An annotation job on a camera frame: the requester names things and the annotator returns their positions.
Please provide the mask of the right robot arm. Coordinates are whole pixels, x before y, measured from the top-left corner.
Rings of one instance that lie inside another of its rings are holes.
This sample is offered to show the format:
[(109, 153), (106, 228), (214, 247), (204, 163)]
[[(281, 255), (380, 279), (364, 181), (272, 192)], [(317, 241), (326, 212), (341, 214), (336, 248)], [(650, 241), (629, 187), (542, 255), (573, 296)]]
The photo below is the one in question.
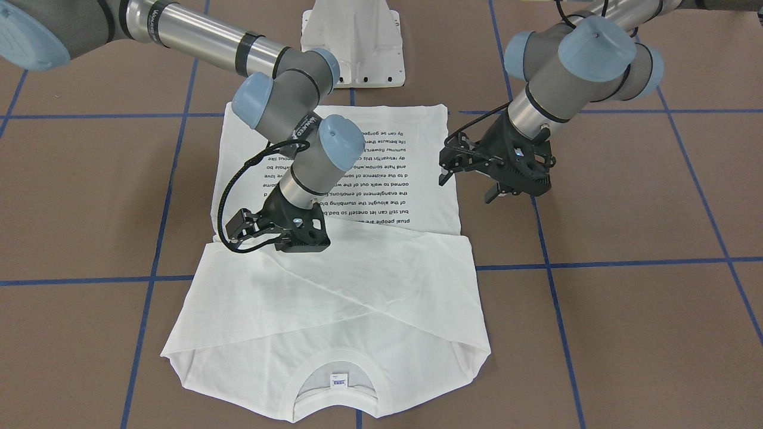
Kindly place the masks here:
[[(252, 239), (268, 234), (264, 246), (286, 253), (330, 246), (321, 200), (365, 149), (354, 122), (315, 112), (340, 81), (331, 52), (297, 51), (175, 1), (3, 1), (1, 12), (2, 56), (25, 70), (52, 70), (112, 41), (135, 40), (242, 76), (232, 112), (269, 145), (246, 161), (222, 192), (215, 228), (221, 243), (249, 253), (260, 247)], [(292, 164), (262, 209), (240, 209), (226, 222), (224, 207), (234, 184), (276, 154)]]

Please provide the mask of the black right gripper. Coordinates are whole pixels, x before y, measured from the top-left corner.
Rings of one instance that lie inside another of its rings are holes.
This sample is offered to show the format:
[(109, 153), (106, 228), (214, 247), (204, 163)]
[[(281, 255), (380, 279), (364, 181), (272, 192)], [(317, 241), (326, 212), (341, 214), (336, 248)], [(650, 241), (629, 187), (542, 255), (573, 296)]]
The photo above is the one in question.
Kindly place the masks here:
[[(225, 232), (224, 245), (235, 253), (250, 253), (269, 244), (285, 253), (321, 252), (331, 244), (321, 206), (318, 203), (310, 209), (294, 206), (278, 186), (265, 199), (262, 210), (253, 213), (243, 207), (226, 223)], [(240, 250), (245, 241), (264, 234), (277, 237)]]

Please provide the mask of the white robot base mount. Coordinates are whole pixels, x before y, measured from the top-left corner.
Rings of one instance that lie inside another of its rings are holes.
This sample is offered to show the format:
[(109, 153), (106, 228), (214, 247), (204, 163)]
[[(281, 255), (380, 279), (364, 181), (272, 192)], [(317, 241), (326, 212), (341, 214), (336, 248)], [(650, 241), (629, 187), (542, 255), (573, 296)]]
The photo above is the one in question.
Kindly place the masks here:
[(386, 1), (316, 1), (302, 14), (303, 51), (322, 48), (340, 64), (340, 88), (392, 88), (405, 82), (399, 13)]

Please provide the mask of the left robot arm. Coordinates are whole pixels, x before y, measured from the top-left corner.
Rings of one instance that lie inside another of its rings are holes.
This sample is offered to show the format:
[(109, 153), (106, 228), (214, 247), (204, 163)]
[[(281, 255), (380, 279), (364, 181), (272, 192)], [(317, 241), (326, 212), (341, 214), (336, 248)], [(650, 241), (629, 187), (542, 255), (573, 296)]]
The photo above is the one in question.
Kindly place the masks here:
[(544, 32), (521, 32), (507, 44), (504, 68), (526, 86), (493, 109), (497, 119), (477, 141), (465, 128), (447, 136), (439, 154), (445, 185), (456, 173), (477, 171), (494, 180), (485, 202), (505, 194), (539, 196), (551, 188), (556, 165), (551, 138), (591, 102), (637, 100), (664, 76), (656, 49), (634, 39), (647, 21), (678, 1), (597, 1)]

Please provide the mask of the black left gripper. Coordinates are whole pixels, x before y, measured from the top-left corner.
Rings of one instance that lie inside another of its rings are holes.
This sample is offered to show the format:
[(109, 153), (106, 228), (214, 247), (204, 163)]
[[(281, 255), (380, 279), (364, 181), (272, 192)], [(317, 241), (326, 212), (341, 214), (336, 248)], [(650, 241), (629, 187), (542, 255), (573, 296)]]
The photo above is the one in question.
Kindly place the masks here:
[(550, 169), (556, 158), (551, 155), (547, 126), (532, 139), (526, 138), (502, 111), (480, 141), (465, 134), (465, 126), (447, 137), (439, 152), (439, 186), (444, 186), (455, 173), (478, 171), (496, 184), (484, 195), (485, 204), (504, 194), (526, 193), (537, 197), (551, 188)]

